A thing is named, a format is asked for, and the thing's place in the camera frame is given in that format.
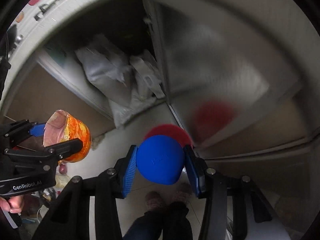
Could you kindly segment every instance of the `blue ball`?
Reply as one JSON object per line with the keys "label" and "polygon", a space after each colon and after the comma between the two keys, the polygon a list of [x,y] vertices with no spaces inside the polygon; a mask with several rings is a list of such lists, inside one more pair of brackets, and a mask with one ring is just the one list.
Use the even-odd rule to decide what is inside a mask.
{"label": "blue ball", "polygon": [[137,167],[143,177],[160,184],[176,183],[184,166],[180,144],[165,135],[146,139],[137,151]]}

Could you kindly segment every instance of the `cable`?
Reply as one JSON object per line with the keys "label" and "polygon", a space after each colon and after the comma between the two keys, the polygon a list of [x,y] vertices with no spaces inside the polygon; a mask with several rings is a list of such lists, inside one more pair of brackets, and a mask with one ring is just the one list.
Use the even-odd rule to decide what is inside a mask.
{"label": "cable", "polygon": [[9,60],[9,38],[8,38],[8,33],[5,33],[5,51],[6,51],[6,59],[7,61]]}
{"label": "cable", "polygon": [[39,221],[38,215],[39,215],[40,209],[41,209],[41,208],[39,208],[38,211],[37,211],[37,220],[38,220],[38,223],[39,223],[39,224],[40,224],[40,221]]}

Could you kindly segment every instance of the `leg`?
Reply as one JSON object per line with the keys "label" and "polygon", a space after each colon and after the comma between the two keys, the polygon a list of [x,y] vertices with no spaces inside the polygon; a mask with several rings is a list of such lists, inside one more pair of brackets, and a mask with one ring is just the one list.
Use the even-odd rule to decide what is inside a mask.
{"label": "leg", "polygon": [[168,216],[165,218],[164,240],[192,240],[192,229],[186,218],[189,209],[186,206],[192,194],[190,185],[182,184],[178,192],[173,196],[173,203],[169,206]]}
{"label": "leg", "polygon": [[143,217],[139,217],[133,222],[123,240],[158,240],[163,221],[163,214],[157,211],[148,211]]}
{"label": "leg", "polygon": [[148,212],[133,222],[123,240],[159,239],[164,223],[165,202],[157,192],[150,192],[146,195],[146,205]]}

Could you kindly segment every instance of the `metal screw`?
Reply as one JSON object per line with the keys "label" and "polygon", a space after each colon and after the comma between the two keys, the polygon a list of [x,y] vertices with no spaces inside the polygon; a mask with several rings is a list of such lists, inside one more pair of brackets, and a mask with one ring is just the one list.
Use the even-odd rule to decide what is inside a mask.
{"label": "metal screw", "polygon": [[50,170],[50,166],[49,166],[49,165],[45,165],[45,166],[43,166],[43,169],[44,169],[45,171],[48,171],[48,170]]}
{"label": "metal screw", "polygon": [[78,183],[81,180],[81,177],[80,176],[74,176],[71,180],[72,180],[73,183]]}
{"label": "metal screw", "polygon": [[114,168],[109,168],[109,169],[107,169],[107,174],[109,174],[109,175],[114,175],[114,174],[116,174],[116,169],[114,169]]}
{"label": "metal screw", "polygon": [[250,182],[250,177],[249,176],[247,176],[247,175],[245,175],[245,176],[242,176],[242,181],[243,182]]}
{"label": "metal screw", "polygon": [[19,36],[16,37],[15,42],[16,42],[17,44],[19,44],[22,40],[23,40],[23,36],[22,36],[22,35],[19,35]]}
{"label": "metal screw", "polygon": [[206,172],[207,172],[208,174],[213,175],[213,174],[216,173],[216,170],[215,170],[214,168],[207,168]]}

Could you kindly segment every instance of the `foot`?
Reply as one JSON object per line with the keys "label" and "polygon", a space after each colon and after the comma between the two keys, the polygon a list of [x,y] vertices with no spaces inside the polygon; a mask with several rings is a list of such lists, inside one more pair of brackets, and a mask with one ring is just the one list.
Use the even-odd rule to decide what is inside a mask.
{"label": "foot", "polygon": [[167,205],[158,192],[151,191],[146,195],[146,205],[148,211],[165,211]]}
{"label": "foot", "polygon": [[187,183],[182,183],[178,186],[178,191],[174,193],[172,202],[182,202],[187,205],[189,198],[192,196],[191,186]]}

